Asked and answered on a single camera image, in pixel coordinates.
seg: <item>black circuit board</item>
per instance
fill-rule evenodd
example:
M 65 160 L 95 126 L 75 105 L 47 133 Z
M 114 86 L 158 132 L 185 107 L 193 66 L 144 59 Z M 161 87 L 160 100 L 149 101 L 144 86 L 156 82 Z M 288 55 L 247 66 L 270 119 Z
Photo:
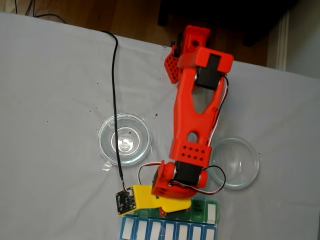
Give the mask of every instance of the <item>black circuit board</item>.
M 122 215 L 136 209 L 134 190 L 132 187 L 127 188 L 127 190 L 128 191 L 120 191 L 115 195 L 118 215 Z

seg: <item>table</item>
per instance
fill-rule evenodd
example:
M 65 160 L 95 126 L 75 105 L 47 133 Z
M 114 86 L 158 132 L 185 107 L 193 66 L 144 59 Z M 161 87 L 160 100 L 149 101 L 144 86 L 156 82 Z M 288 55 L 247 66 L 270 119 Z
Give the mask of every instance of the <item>table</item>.
M 150 127 L 144 163 L 168 161 L 177 89 L 163 63 L 171 49 L 118 39 L 118 112 Z M 121 183 L 116 167 L 104 168 L 97 138 L 113 115 L 114 45 L 102 32 L 0 14 L 0 239 L 118 239 Z M 220 203 L 218 239 L 316 239 L 320 80 L 241 62 L 228 78 L 214 137 L 248 140 L 260 170 L 244 190 L 209 197 Z M 137 184 L 137 168 L 124 169 L 127 185 Z M 143 183 L 154 172 L 143 171 Z

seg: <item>glass petri dish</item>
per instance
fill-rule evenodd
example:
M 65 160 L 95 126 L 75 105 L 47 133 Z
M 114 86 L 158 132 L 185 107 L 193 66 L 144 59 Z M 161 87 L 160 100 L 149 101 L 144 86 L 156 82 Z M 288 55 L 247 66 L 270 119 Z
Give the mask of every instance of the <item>glass petri dish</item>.
M 151 131 L 146 123 L 135 115 L 120 113 L 116 116 L 121 165 L 136 164 L 147 155 L 150 149 Z M 102 125 L 98 140 L 102 156 L 111 164 L 118 165 L 114 116 Z
M 231 136 L 213 143 L 209 165 L 222 168 L 226 176 L 226 188 L 242 189 L 255 180 L 259 171 L 259 157 L 248 141 Z M 211 167 L 208 171 L 217 183 L 223 183 L 224 176 L 218 168 Z

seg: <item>red arm link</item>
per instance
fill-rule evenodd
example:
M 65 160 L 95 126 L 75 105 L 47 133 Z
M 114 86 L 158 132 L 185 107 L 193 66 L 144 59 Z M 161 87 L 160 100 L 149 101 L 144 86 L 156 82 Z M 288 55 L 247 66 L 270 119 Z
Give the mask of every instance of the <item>red arm link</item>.
M 178 82 L 178 90 L 173 109 L 173 140 L 169 157 L 175 161 L 194 166 L 208 167 L 211 147 L 207 146 L 208 138 L 217 118 L 221 96 L 224 90 L 224 78 L 212 94 L 212 100 L 203 111 L 197 113 L 194 108 L 192 91 L 194 89 L 197 67 L 207 67 L 210 55 L 220 57 L 217 71 L 222 74 L 231 69 L 233 56 L 205 48 L 210 31 L 206 28 L 188 26 L 184 32 L 184 41 L 179 58 L 174 57 L 175 46 L 165 60 L 165 68 L 172 83 Z M 195 133 L 196 142 L 188 141 L 188 135 Z M 190 198 L 196 191 L 179 185 L 171 185 L 176 166 L 174 162 L 161 161 L 154 177 L 151 193 L 167 198 Z M 201 170 L 196 188 L 203 188 L 207 182 L 207 171 Z

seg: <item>cable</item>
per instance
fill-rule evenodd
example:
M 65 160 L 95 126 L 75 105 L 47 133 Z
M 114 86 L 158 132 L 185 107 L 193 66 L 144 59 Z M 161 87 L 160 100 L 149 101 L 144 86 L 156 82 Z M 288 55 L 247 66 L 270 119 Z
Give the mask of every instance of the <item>cable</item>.
M 36 8 L 36 0 L 33 0 L 33 10 L 32 10 L 32 17 L 35 17 L 35 8 Z
M 28 8 L 26 9 L 26 12 L 25 12 L 25 16 L 29 15 L 29 12 L 30 12 L 30 9 L 31 9 L 31 6 L 32 6 L 33 2 L 34 2 L 34 0 L 30 0 L 29 6 L 28 6 Z
M 155 166 L 155 165 L 160 165 L 160 164 L 161 164 L 160 161 L 152 161 L 152 162 L 148 162 L 148 163 L 145 163 L 145 164 L 141 165 L 139 167 L 139 169 L 138 169 L 138 174 L 137 174 L 139 184 L 142 185 L 141 181 L 140 181 L 140 171 L 141 171 L 141 169 L 143 167 L 145 167 L 145 166 Z
M 229 80 L 228 80 L 228 78 L 227 78 L 226 75 L 223 74 L 222 76 L 223 76 L 224 79 L 225 79 L 225 90 L 224 90 L 224 94 L 223 94 L 223 97 L 222 97 L 221 104 L 220 104 L 220 106 L 219 106 L 218 113 L 217 113 L 217 115 L 216 115 L 215 123 L 214 123 L 214 125 L 213 125 L 212 131 L 211 131 L 210 136 L 209 136 L 209 139 L 208 139 L 208 141 L 207 141 L 207 146 L 210 146 L 210 145 L 211 145 L 211 141 L 212 141 L 214 132 L 215 132 L 215 130 L 216 130 L 216 128 L 217 128 L 217 125 L 218 125 L 218 120 L 219 120 L 219 116 L 220 116 L 220 111 L 221 111 L 222 104 L 224 104 L 225 99 L 226 99 L 226 97 L 227 97 L 227 95 L 228 95 Z
M 17 14 L 17 13 L 18 13 L 17 0 L 14 0 L 14 3 L 15 3 L 15 13 Z M 31 10 L 31 7 L 32 7 L 32 4 L 33 4 L 32 16 L 33 16 L 34 18 L 42 18 L 42 17 L 52 16 L 52 17 L 56 17 L 56 18 L 60 19 L 64 24 L 67 24 L 66 21 L 65 21 L 62 17 L 60 17 L 59 15 L 57 15 L 57 14 L 48 13 L 48 14 L 36 15 L 36 0 L 30 0 L 29 5 L 28 5 L 28 8 L 27 8 L 27 10 L 26 10 L 26 12 L 25 12 L 25 15 L 26 15 L 26 16 L 29 15 L 30 10 Z
M 64 24 L 67 24 L 65 20 L 63 20 L 62 17 L 60 17 L 59 15 L 57 14 L 41 14 L 41 15 L 35 15 L 34 17 L 35 18 L 42 18 L 42 17 L 46 17 L 46 16 L 53 16 L 53 17 L 56 17 L 58 19 L 60 19 Z
M 124 174 L 122 172 L 120 155 L 119 155 L 119 146 L 118 146 L 118 122 L 117 122 L 117 105 L 116 105 L 116 90 L 115 90 L 115 59 L 116 59 L 116 53 L 117 53 L 117 48 L 118 48 L 118 39 L 111 32 L 108 32 L 108 31 L 101 31 L 101 32 L 110 35 L 115 40 L 115 47 L 114 47 L 114 51 L 113 51 L 112 67 L 111 67 L 112 95 L 113 95 L 113 114 L 114 114 L 115 154 L 116 154 L 116 160 L 117 160 L 118 169 L 119 169 L 119 176 L 121 178 L 123 190 L 129 192 L 127 190 L 127 188 L 126 188 L 125 181 L 124 181 Z
M 18 14 L 17 0 L 14 0 L 15 14 Z
M 226 184 L 226 175 L 225 175 L 225 172 L 222 170 L 222 168 L 219 167 L 219 166 L 217 166 L 217 165 L 210 165 L 210 166 L 208 166 L 208 167 L 203 168 L 203 170 L 209 169 L 209 168 L 218 168 L 218 169 L 220 169 L 221 172 L 222 172 L 222 174 L 223 174 L 223 176 L 224 176 L 223 184 L 222 184 L 217 190 L 215 190 L 215 191 L 203 191 L 203 190 L 200 190 L 200 189 L 198 189 L 198 188 L 196 188 L 196 187 L 194 187 L 194 186 L 186 185 L 186 184 L 183 184 L 183 183 L 181 183 L 181 182 L 179 182 L 179 181 L 175 181 L 175 180 L 171 181 L 170 183 L 171 183 L 171 184 L 174 184 L 174 185 L 178 185 L 178 186 L 184 187 L 184 188 L 193 189 L 193 190 L 195 190 L 196 192 L 201 193 L 201 194 L 214 195 L 214 194 L 220 192 L 220 190 L 224 188 L 224 186 L 225 186 L 225 184 Z

